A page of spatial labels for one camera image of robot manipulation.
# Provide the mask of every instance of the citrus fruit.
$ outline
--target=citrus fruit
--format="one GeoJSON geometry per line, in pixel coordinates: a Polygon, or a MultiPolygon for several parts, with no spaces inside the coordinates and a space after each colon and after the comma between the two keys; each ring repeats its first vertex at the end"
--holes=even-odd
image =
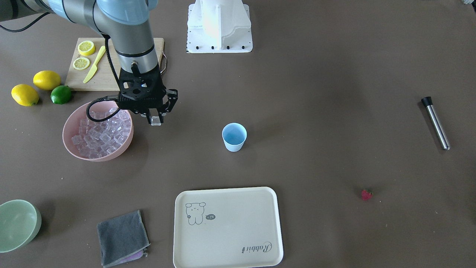
{"type": "Polygon", "coordinates": [[[33,84],[39,89],[53,90],[61,84],[61,77],[53,71],[40,71],[33,77],[33,84]]]}
{"type": "Polygon", "coordinates": [[[30,85],[19,84],[11,89],[11,96],[20,105],[32,106],[38,103],[40,96],[30,85]]]}
{"type": "Polygon", "coordinates": [[[88,58],[80,57],[73,61],[73,68],[81,71],[88,68],[89,63],[90,61],[88,58]]]}
{"type": "Polygon", "coordinates": [[[81,55],[83,56],[89,56],[96,51],[96,48],[94,47],[94,43],[92,41],[86,40],[78,45],[78,51],[81,55]]]}
{"type": "Polygon", "coordinates": [[[71,99],[71,89],[68,86],[57,86],[51,92],[51,101],[55,104],[65,104],[71,99]]]}

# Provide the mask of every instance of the cutting board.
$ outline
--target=cutting board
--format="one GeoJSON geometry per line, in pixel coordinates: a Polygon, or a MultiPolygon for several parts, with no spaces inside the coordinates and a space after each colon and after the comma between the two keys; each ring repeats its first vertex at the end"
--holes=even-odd
{"type": "MultiPolygon", "coordinates": [[[[164,39],[163,38],[154,38],[155,51],[159,58],[159,64],[162,59],[162,52],[164,51],[164,39]]],[[[91,61],[91,65],[98,55],[99,48],[104,45],[104,38],[78,38],[76,47],[73,51],[73,57],[71,58],[71,64],[69,65],[68,75],[66,76],[65,85],[69,86],[72,90],[76,91],[117,91],[118,86],[114,75],[112,74],[111,68],[109,67],[108,57],[106,53],[102,56],[101,60],[98,63],[98,70],[96,74],[89,80],[87,83],[83,83],[84,78],[89,72],[90,66],[84,70],[78,71],[73,68],[73,61],[79,57],[88,58],[91,61]],[[94,43],[96,51],[90,56],[82,56],[78,52],[79,43],[90,40],[94,43]]],[[[119,76],[120,72],[120,63],[119,58],[114,50],[114,44],[109,40],[109,52],[111,54],[112,64],[116,70],[117,75],[119,76]]]]}

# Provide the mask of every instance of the knife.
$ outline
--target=knife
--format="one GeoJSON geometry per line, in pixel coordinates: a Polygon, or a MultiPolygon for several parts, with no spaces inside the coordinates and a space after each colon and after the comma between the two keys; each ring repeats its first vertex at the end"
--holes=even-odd
{"type": "Polygon", "coordinates": [[[94,76],[94,74],[96,73],[96,71],[98,70],[98,62],[99,60],[102,58],[102,55],[104,55],[104,52],[106,51],[106,47],[105,46],[102,46],[100,49],[99,49],[99,52],[98,52],[98,55],[96,56],[96,59],[94,60],[94,63],[92,64],[91,66],[91,69],[89,70],[89,73],[88,75],[86,75],[86,78],[84,78],[84,81],[83,83],[87,83],[89,80],[91,80],[91,78],[94,76]]]}

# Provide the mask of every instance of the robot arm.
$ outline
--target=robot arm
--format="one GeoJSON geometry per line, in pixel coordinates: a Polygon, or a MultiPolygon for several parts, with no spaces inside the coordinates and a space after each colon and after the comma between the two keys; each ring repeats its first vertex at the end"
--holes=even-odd
{"type": "Polygon", "coordinates": [[[91,105],[114,100],[120,109],[140,113],[152,125],[163,123],[163,115],[175,105],[177,90],[163,85],[150,30],[149,10],[157,0],[0,0],[0,4],[0,21],[54,12],[110,36],[121,65],[120,92],[117,97],[101,98],[91,105]],[[158,116],[151,117],[150,109],[156,109],[158,116]]]}

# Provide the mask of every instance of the white tray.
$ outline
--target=white tray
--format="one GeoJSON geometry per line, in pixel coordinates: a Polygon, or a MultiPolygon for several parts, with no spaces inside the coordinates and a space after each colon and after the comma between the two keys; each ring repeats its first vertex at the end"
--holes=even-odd
{"type": "Polygon", "coordinates": [[[273,189],[198,190],[177,196],[176,268],[263,267],[282,259],[278,199],[273,189]]]}

